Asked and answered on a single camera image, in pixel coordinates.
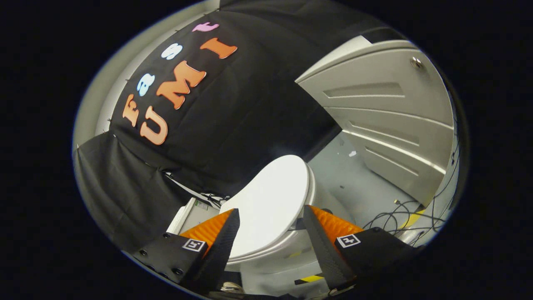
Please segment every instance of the white door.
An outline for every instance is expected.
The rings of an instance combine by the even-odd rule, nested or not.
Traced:
[[[369,169],[429,204],[451,156],[454,122],[442,78],[420,50],[363,54],[299,85],[337,121]]]

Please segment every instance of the white toilet lid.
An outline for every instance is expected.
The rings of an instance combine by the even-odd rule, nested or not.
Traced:
[[[239,209],[240,227],[230,259],[271,246],[300,213],[308,191],[306,163],[296,155],[275,159],[239,193],[224,203],[220,213]]]

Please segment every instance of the bolt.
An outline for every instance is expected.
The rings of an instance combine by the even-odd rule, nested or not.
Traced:
[[[422,62],[416,57],[411,57],[411,65],[417,70],[421,70],[424,67]]]
[[[174,268],[174,269],[172,269],[172,273],[174,273],[176,275],[181,275],[181,274],[183,274],[183,270],[182,269],[178,269],[178,268]]]

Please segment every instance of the black cloth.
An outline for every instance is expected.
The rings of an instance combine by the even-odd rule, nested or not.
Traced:
[[[219,26],[192,31],[198,24]],[[119,96],[108,133],[74,152],[82,197],[105,234],[126,251],[160,235],[191,195],[163,172],[196,192],[235,195],[269,162],[287,154],[311,160],[341,130],[294,81],[349,39],[384,25],[338,3],[319,0],[233,1],[185,26],[150,53]],[[206,41],[237,46],[225,59]],[[173,59],[161,54],[183,47]],[[156,91],[175,81],[182,61],[207,75],[190,87],[179,109]],[[145,75],[155,80],[143,96]],[[123,117],[133,94],[135,127]],[[168,127],[161,145],[140,136],[153,107]]]
[[[210,22],[219,27],[192,31]],[[374,18],[331,1],[233,1],[194,21],[158,46],[131,76],[118,99],[110,132],[143,161],[169,171],[176,181],[199,192],[232,196],[270,161],[294,154],[309,161],[341,128],[294,81],[347,40],[383,27]],[[211,38],[238,49],[225,59],[200,46]],[[161,57],[171,44],[183,46],[172,60]],[[207,72],[174,109],[156,91],[175,81],[181,61]],[[144,96],[137,84],[144,74],[155,81]],[[128,95],[139,110],[136,127],[122,117]],[[140,136],[152,106],[167,123],[157,146]],[[153,121],[148,127],[159,132]]]
[[[133,252],[166,232],[191,195],[103,133],[74,151],[82,199],[105,235]]]

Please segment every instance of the wire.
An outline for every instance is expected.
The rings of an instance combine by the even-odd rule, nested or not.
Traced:
[[[391,233],[393,231],[409,231],[409,230],[420,230],[420,229],[431,229],[433,227],[417,227],[417,228],[407,228],[407,229],[398,229],[398,230],[389,230],[387,232]]]
[[[456,148],[456,149],[457,149],[456,151],[458,151],[458,152],[457,152],[457,155],[459,156],[459,154],[461,153],[461,149],[459,148],[459,142],[457,143],[457,148]],[[452,178],[454,177],[454,175],[455,175],[455,171],[457,170],[457,166],[458,166],[458,165],[459,165],[459,163],[456,163],[456,164],[455,164],[455,167],[454,167],[453,172],[451,173],[450,179],[448,180],[448,182],[446,183],[446,185],[444,186],[444,188],[443,188],[443,189],[442,189],[437,195],[435,195],[435,196],[433,197],[433,205],[431,206],[431,225],[433,226],[433,231],[435,231],[435,232],[438,232],[437,229],[435,229],[435,219],[434,219],[434,214],[435,214],[435,199],[436,199],[438,196],[440,196],[440,194],[442,194],[442,193],[446,190],[446,188],[448,187],[448,185],[449,185],[450,182],[451,182],[451,179],[452,179]]]
[[[409,243],[409,245],[410,245],[410,246],[414,246],[414,245],[416,244],[416,242],[418,242],[418,240],[420,239],[420,237],[422,237],[422,234],[424,234],[423,231],[420,232],[420,233],[418,234],[418,237],[416,238],[416,240],[415,240],[414,242]]]
[[[404,203],[401,203],[400,200],[398,200],[398,203],[400,203],[400,206],[396,207],[392,213],[396,212],[400,207],[403,207],[405,208],[405,210],[407,210],[407,212],[409,212],[409,209],[404,205],[406,203],[411,203],[411,202],[418,202],[416,200],[411,200],[411,201],[407,201],[407,202],[404,202]],[[403,226],[403,228],[405,228],[405,226],[407,225],[407,223],[409,222],[409,218],[411,217],[411,215],[407,216],[407,221],[405,222],[405,225]],[[387,221],[385,221],[385,225],[383,225],[383,229],[385,229],[387,227],[387,222],[389,222],[391,216],[388,217]]]
[[[384,217],[386,215],[391,215],[392,216],[392,218],[396,222],[396,228],[398,228],[398,220],[396,219],[396,217],[394,217],[391,212],[382,212],[382,213],[378,214],[376,217],[374,217],[373,220],[369,221],[365,226],[363,226],[363,229],[365,229],[365,227],[368,226],[369,224],[370,224],[370,226],[372,226],[372,224],[374,223],[375,220],[377,220],[377,219],[379,219],[381,217]]]

